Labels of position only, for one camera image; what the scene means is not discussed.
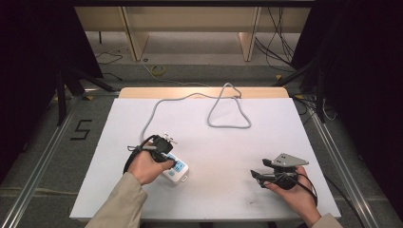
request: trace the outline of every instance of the gray cable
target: gray cable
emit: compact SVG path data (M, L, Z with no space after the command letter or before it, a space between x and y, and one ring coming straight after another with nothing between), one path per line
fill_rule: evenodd
M252 123L251 123L251 121L249 120L249 118L246 116L246 114L243 112L243 110L242 110L242 108L241 108L241 106L240 106L240 102L238 101L238 98L237 98L237 97L222 97L222 92L225 90L225 88L226 88L227 86L231 86L233 89L235 89L235 90L240 94L240 97L241 97L241 92L240 92L238 89L236 89L233 85L231 85L231 84L229 84L229 83L226 83L226 84L222 87L219 97L212 97L212 96L208 96L208 95L205 95L205 94L202 94L202 93L192 93L192 94L189 94L189 95L187 95L187 96L185 96L185 97L182 97L182 98L176 98L176 99L162 99L162 100L159 100L159 101L156 102L156 104L154 105L154 108L153 108L153 110L152 110L152 112L151 112L151 116L150 116L150 118L148 119L147 123L145 124L144 128L142 129L142 132L140 133L140 143L144 140L144 132L146 131L146 129L148 128L148 126L151 124L151 121L152 121L152 119L154 118L155 112L156 112L157 107L158 107L158 105L159 105L160 103L162 103L162 102L177 102L177 101L182 101L182 100L184 100L184 99L186 99L186 98L189 98L189 97L191 97L191 96L194 96L194 95L202 95L202 96L207 97L207 98L217 99L216 102L214 103L213 107L211 108L211 110L210 110L210 112L209 112L209 114L208 114L208 117L207 117L207 124L208 124L209 126L211 126L211 127L216 127L216 128L237 128L237 129L247 129L247 128L250 128L250 127L252 126ZM242 117L248 122L248 125L245 125L245 126L235 126L235 125L213 125L213 124L211 124L211 123L210 123L210 116L211 116L211 114L212 114L214 108L216 108L217 103L220 101L220 99L234 99L234 101L235 101L235 102L237 103L237 105L238 105L238 110L240 111L240 114L241 114Z

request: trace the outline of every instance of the person's right hand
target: person's right hand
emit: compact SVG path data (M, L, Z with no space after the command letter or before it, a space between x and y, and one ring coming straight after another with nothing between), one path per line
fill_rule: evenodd
M305 169L302 166L297 166L297 173L307 176ZM298 176L298 181L312 190L311 183L302 175ZM265 182L266 188L277 193L305 221L308 227L312 227L320 218L321 215L317 210L315 201L312 196L302 187L296 185L290 190L284 190L275 183Z

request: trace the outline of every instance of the white device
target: white device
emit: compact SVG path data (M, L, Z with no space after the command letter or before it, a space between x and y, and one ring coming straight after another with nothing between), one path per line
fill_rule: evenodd
M187 180L189 166L172 153L167 154L166 157L174 159L177 163L174 167L163 171L163 174L174 183L185 182Z

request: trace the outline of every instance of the handheld controller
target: handheld controller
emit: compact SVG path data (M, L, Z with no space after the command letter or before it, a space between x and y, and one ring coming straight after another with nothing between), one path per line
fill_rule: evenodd
M256 179L262 188L265 188L264 182L275 183L280 188L289 190L297 184L298 173L296 165L308 164L307 161L293 157L287 154L280 154L273 161L264 159L264 166L274 169L273 174L260 174L251 170L252 177Z
M150 140L152 140L152 144L146 145ZM174 142L172 138L164 133L163 137L160 137L159 135L152 135L148 137L145 141L143 141L140 145L128 146L127 149L132 153L125 163L124 173L127 171L134 158L140 152L146 150L150 153L155 162L166 162L168 160L174 162L170 169L163 172L163 174L171 181L175 183L186 181L186 175L189 172L189 166L182 160L178 159L176 156L172 155L172 153L169 153L173 149L172 143L176 142Z

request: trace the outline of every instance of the hand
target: hand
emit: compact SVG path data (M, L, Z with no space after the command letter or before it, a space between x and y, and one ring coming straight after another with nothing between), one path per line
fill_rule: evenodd
M151 183L164 170L169 169L174 164L173 161L155 162L148 151L140 152L130 166L127 172L131 173L141 185Z
M297 166L297 172L307 176L305 169L302 166ZM312 190L311 183L301 175L298 176L298 181ZM302 187L296 185L290 190L284 190L275 183L265 182L266 188L272 190L281 196L284 201L291 207L291 209L299 214L305 221L308 227L312 227L320 218L321 215L315 206L315 201L312 196Z

